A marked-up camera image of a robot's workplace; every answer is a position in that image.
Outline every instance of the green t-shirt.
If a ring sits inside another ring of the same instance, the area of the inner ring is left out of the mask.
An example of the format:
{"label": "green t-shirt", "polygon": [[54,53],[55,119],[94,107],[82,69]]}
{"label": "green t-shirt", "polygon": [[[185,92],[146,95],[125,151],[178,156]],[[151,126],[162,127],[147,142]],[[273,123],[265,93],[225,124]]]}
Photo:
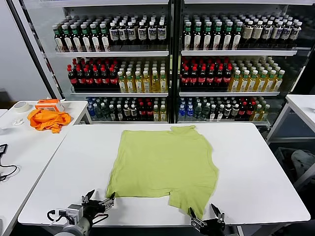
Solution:
{"label": "green t-shirt", "polygon": [[123,131],[106,196],[162,197],[202,218],[218,179],[212,148],[195,126],[172,131]]}

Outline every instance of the orange cloth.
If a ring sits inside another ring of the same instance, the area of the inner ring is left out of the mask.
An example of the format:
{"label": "orange cloth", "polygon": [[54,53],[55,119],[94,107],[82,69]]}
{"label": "orange cloth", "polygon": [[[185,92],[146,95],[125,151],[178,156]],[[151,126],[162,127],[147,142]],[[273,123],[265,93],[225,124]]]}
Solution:
{"label": "orange cloth", "polygon": [[55,112],[37,109],[28,115],[30,125],[36,130],[51,129],[53,133],[59,133],[63,125],[71,122],[71,116],[66,112]]}

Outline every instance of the shelf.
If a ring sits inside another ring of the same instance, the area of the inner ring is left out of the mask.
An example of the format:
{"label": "shelf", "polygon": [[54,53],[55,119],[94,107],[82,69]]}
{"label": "shelf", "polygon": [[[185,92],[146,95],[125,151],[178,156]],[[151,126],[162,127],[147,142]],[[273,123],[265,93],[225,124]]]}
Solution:
{"label": "shelf", "polygon": [[251,97],[251,96],[277,96],[280,92],[180,92],[180,97]]}
{"label": "shelf", "polygon": [[296,50],[184,50],[182,56],[293,56]]}
{"label": "shelf", "polygon": [[313,0],[185,0],[185,4],[285,4],[285,5],[313,5]]}
{"label": "shelf", "polygon": [[129,93],[129,92],[72,92],[70,93],[74,98],[82,97],[167,97],[166,92],[157,93]]}
{"label": "shelf", "polygon": [[75,6],[120,6],[120,5],[166,5],[168,0],[51,0],[41,1],[42,7],[75,7]]}
{"label": "shelf", "polygon": [[92,57],[167,57],[168,51],[128,51],[128,52],[75,52],[75,53],[56,53],[61,58],[92,58]]}

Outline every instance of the tape roll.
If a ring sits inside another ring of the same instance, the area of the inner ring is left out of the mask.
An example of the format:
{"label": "tape roll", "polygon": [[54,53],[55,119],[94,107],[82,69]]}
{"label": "tape roll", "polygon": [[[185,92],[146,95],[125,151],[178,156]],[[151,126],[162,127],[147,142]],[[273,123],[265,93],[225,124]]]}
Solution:
{"label": "tape roll", "polygon": [[13,108],[17,113],[22,113],[28,111],[30,105],[27,102],[18,102],[13,106]]}

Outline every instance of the white table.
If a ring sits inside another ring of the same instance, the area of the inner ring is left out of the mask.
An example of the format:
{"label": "white table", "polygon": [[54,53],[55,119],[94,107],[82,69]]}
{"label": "white table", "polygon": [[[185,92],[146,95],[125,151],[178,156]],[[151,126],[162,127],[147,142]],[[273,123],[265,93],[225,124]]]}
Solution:
{"label": "white table", "polygon": [[[81,196],[97,190],[104,199],[123,130],[169,130],[187,124],[77,125],[72,127],[23,208],[18,221],[48,226],[46,213],[80,204]],[[225,212],[227,224],[299,222],[310,214],[251,123],[196,124],[213,147],[220,174],[209,203]],[[190,218],[168,205],[169,197],[117,198],[109,218],[96,226],[188,226]],[[61,226],[65,221],[57,222]]]}
{"label": "white table", "polygon": [[[279,117],[274,123],[267,136],[267,143],[272,143],[281,128],[281,124],[286,119],[291,109],[299,118],[315,132],[315,95],[287,95],[287,103],[282,109]],[[309,137],[294,137],[293,140],[308,140]],[[313,164],[298,180],[294,183],[295,189],[299,190],[315,175],[315,164]]]}
{"label": "white table", "polygon": [[[8,236],[11,233],[20,211],[58,146],[70,127],[80,122],[86,114],[87,101],[64,101],[63,104],[72,121],[63,126],[59,134],[53,134],[51,130],[37,131],[30,126],[27,116],[34,109],[33,105],[23,113],[16,113],[11,108],[0,118],[0,128],[4,129],[0,133],[0,145],[8,144],[1,163],[19,167],[14,176],[0,182],[0,236]],[[24,123],[13,126],[12,122],[19,118],[23,118]],[[0,173],[7,174],[9,170],[2,168]]]}

